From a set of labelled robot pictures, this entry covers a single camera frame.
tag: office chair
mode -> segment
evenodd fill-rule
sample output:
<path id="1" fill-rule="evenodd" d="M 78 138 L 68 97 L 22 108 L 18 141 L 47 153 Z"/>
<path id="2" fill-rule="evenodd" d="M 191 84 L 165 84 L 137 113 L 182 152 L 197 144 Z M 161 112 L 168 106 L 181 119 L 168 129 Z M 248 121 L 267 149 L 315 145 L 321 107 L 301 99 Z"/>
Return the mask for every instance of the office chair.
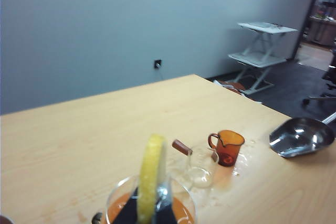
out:
<path id="1" fill-rule="evenodd" d="M 331 49 L 333 54 L 331 63 L 329 65 L 328 71 L 323 75 L 322 79 L 331 81 L 333 84 L 336 84 L 336 49 Z M 335 85 L 328 84 L 328 89 L 336 89 Z M 336 100 L 335 94 L 323 93 L 319 97 L 309 97 L 302 100 L 303 105 L 309 104 L 310 100 L 326 101 L 326 100 Z"/>

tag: amber glass pitcher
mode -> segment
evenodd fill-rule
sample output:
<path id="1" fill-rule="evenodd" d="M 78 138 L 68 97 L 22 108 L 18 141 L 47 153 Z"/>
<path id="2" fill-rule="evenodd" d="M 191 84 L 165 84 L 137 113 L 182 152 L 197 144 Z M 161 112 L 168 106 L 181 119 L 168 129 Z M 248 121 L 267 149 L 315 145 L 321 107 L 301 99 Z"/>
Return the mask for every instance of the amber glass pitcher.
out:
<path id="1" fill-rule="evenodd" d="M 213 144 L 212 137 L 217 138 L 216 145 Z M 242 135 L 229 130 L 211 133 L 208 137 L 209 146 L 216 150 L 219 157 L 218 163 L 223 166 L 233 166 L 236 163 L 240 147 L 244 142 Z"/>

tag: lemon slice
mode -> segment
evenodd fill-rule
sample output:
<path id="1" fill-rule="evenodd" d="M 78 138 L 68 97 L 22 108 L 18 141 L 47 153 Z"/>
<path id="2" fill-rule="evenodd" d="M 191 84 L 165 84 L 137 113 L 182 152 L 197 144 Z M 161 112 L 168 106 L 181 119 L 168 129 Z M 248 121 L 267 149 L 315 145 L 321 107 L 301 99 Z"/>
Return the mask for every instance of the lemon slice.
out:
<path id="1" fill-rule="evenodd" d="M 153 134 L 148 140 L 139 177 L 137 214 L 139 224 L 150 224 L 155 210 L 156 189 L 165 179 L 166 142 Z"/>

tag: glass handle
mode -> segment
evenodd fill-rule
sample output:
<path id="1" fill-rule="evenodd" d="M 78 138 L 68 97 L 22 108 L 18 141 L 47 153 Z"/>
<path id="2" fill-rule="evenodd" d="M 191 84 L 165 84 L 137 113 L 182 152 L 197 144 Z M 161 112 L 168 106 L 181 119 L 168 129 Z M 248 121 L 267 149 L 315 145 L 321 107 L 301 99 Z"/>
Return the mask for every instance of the glass handle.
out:
<path id="1" fill-rule="evenodd" d="M 213 144 L 212 140 L 211 140 L 211 137 L 214 136 L 215 138 L 217 138 L 217 140 L 219 139 L 219 136 L 217 133 L 211 133 L 209 136 L 208 136 L 208 144 L 210 146 L 210 148 L 212 149 L 215 149 L 216 148 L 216 145 Z"/>

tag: dark carpet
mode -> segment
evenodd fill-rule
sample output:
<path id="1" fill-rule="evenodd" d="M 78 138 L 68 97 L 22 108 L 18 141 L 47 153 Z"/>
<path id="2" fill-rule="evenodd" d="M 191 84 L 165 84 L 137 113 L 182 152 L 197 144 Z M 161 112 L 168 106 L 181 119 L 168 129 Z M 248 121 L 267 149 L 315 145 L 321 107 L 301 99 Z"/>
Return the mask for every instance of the dark carpet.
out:
<path id="1" fill-rule="evenodd" d="M 322 79 L 324 73 L 320 69 L 303 66 L 294 61 L 284 62 L 273 66 L 266 77 L 267 81 L 275 84 L 274 87 L 248 97 L 292 118 L 308 117 L 322 121 L 336 111 L 336 101 L 311 100 L 308 105 L 304 106 L 302 99 L 310 95 L 320 96 L 324 92 L 336 94 L 336 90 L 328 90 L 326 83 L 330 82 Z M 209 80 L 226 81 L 233 79 L 236 75 L 237 73 L 224 74 L 209 78 Z M 249 88 L 254 80 L 247 78 L 239 82 Z M 329 123 L 329 127 L 336 133 L 336 120 Z"/>

